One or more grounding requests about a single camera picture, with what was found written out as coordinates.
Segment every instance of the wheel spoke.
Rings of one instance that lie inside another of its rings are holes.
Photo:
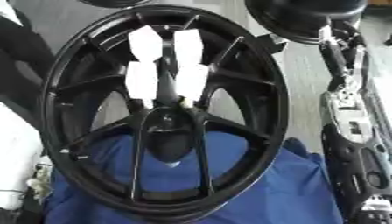
[[[132,149],[132,166],[131,166],[131,181],[128,189],[128,196],[132,200],[138,200],[142,195],[142,187],[140,180],[140,170],[142,167],[146,133],[143,129],[139,129],[133,136],[133,149]]]
[[[184,26],[181,28],[182,31],[187,30],[189,28],[192,28],[193,24],[198,21],[200,18],[200,15],[194,15],[193,17],[191,17],[185,24]]]
[[[124,65],[114,54],[105,51],[99,44],[95,43],[92,38],[84,38],[83,40],[86,45],[90,46],[95,52],[101,55],[101,58],[107,61],[113,68],[125,67]]]
[[[198,156],[199,168],[201,174],[200,191],[202,194],[209,196],[214,193],[213,180],[208,167],[208,158],[205,144],[205,128],[198,122],[196,126],[195,149]]]
[[[210,114],[206,116],[206,130],[221,131],[239,137],[244,137],[250,143],[256,144],[257,146],[266,144],[266,142],[270,139],[270,136],[265,133],[260,133],[259,131],[251,129],[245,125]]]
[[[122,74],[104,75],[92,80],[76,82],[74,84],[59,87],[54,90],[58,96],[73,97],[86,91],[102,91],[105,89],[115,89],[124,83],[125,76]]]
[[[131,180],[127,190],[128,198],[137,201],[142,196],[142,184],[140,179],[140,171],[142,167],[145,146],[147,144],[148,127],[145,124],[147,114],[145,110],[137,113],[135,123],[135,133],[133,135],[133,149],[132,149],[132,166],[131,166]]]
[[[107,124],[103,127],[100,127],[99,129],[89,132],[84,136],[78,137],[63,148],[69,149],[69,151],[74,155],[86,155],[87,152],[85,150],[91,143],[102,140],[103,138],[115,137],[121,134],[132,134],[133,118],[134,117],[130,115],[116,122]]]
[[[226,47],[221,53],[219,53],[211,63],[210,67],[214,70],[218,70],[220,67],[223,67],[225,64],[229,62],[239,51],[240,46],[244,37],[236,38],[230,45]]]

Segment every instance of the blue cloth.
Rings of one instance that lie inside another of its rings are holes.
[[[117,136],[91,148],[100,168],[127,183],[130,179],[131,136]],[[199,224],[341,224],[323,159],[306,152],[301,143],[288,143],[263,177],[221,210]],[[247,149],[247,142],[219,132],[206,134],[206,149],[214,177],[231,168]],[[197,186],[198,162],[194,152],[170,168],[147,153],[142,168],[143,188],[175,191]],[[58,172],[53,194],[45,202],[45,224],[140,223],[91,199],[70,186]]]

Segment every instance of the concrete floor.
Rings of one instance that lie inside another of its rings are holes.
[[[57,52],[82,28],[116,11],[86,5],[76,0],[13,0],[13,2],[17,9],[31,19],[35,31],[43,35],[54,52]],[[207,9],[234,20],[255,35],[267,33],[247,13],[243,0],[160,0],[155,1],[154,4],[183,4]],[[365,19],[363,29],[365,35],[369,33],[371,46],[376,45],[372,49],[377,54],[380,51],[379,45],[385,40],[382,35],[386,38],[388,30],[385,25],[374,28],[374,23],[375,21],[371,19]],[[378,64],[387,67],[388,62],[385,57],[390,55],[390,52],[384,52],[382,55],[381,63]],[[312,45],[289,43],[288,49],[275,55],[275,58],[283,70],[290,92],[290,125],[287,136],[298,137],[304,141],[310,151],[321,152],[319,96],[326,89],[329,74],[319,56],[318,48]],[[233,106],[224,94],[219,94],[217,100],[221,103],[218,107],[214,107],[214,110],[224,108],[224,111],[235,111],[235,108],[228,109]]]

